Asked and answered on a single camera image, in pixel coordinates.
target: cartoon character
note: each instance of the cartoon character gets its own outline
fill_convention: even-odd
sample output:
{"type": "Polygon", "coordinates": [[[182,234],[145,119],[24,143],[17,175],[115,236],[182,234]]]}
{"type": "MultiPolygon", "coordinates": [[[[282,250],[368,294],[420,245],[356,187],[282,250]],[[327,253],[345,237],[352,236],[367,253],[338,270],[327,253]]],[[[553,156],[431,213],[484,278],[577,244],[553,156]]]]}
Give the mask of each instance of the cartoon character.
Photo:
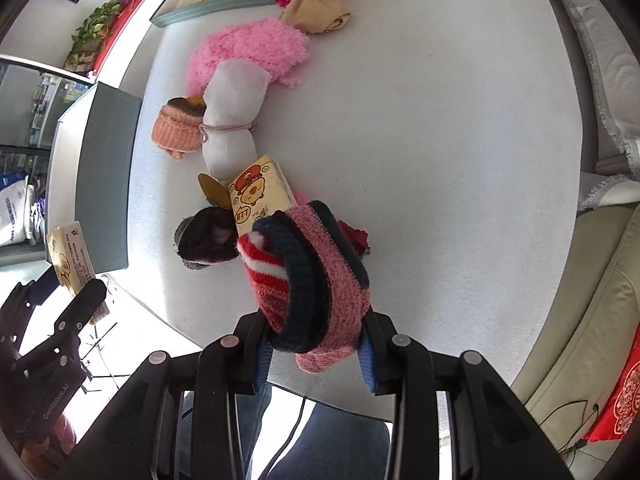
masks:
{"type": "Polygon", "coordinates": [[[255,205],[264,196],[265,181],[260,166],[254,164],[238,177],[234,189],[240,196],[240,202],[255,205]]]}

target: white plastic bag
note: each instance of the white plastic bag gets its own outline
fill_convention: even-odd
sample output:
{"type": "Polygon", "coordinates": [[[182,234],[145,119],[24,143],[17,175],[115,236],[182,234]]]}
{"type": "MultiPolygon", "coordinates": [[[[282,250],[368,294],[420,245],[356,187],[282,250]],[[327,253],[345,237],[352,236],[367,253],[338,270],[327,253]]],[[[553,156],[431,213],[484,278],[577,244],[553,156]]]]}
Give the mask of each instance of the white plastic bag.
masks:
{"type": "Polygon", "coordinates": [[[204,91],[202,156],[209,174],[227,186],[258,155],[249,127],[271,82],[265,69],[246,59],[221,61],[204,91]]]}
{"type": "Polygon", "coordinates": [[[0,246],[18,244],[26,238],[24,203],[29,178],[0,190],[0,246]]]}

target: beige sofa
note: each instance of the beige sofa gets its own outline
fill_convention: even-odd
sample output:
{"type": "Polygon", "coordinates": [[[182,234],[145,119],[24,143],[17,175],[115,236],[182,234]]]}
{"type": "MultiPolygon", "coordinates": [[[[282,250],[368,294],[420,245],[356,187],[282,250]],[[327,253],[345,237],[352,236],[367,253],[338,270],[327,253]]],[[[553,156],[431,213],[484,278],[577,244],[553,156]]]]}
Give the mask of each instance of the beige sofa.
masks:
{"type": "Polygon", "coordinates": [[[615,387],[640,320],[640,206],[588,212],[556,298],[512,389],[556,449],[593,425],[615,387]]]}

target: white table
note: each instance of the white table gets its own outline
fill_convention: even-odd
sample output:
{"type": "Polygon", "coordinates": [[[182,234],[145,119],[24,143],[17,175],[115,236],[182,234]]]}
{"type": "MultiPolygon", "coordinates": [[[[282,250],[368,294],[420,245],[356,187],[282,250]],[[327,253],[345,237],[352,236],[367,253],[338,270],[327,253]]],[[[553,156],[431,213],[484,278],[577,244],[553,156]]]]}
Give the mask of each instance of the white table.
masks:
{"type": "MultiPolygon", "coordinates": [[[[548,0],[342,0],[343,30],[315,35],[302,86],[273,84],[258,153],[293,188],[369,232],[372,306],[428,348],[473,348],[510,383],[551,306],[578,195],[581,123],[548,0]]],[[[146,88],[130,177],[129,261],[114,273],[199,345],[255,309],[240,260],[188,270],[174,230],[206,206],[200,154],[150,140],[188,59],[210,32],[277,16],[236,9],[169,26],[146,88]]],[[[270,380],[356,413],[392,418],[357,360],[309,375],[277,354],[270,380]]]]}

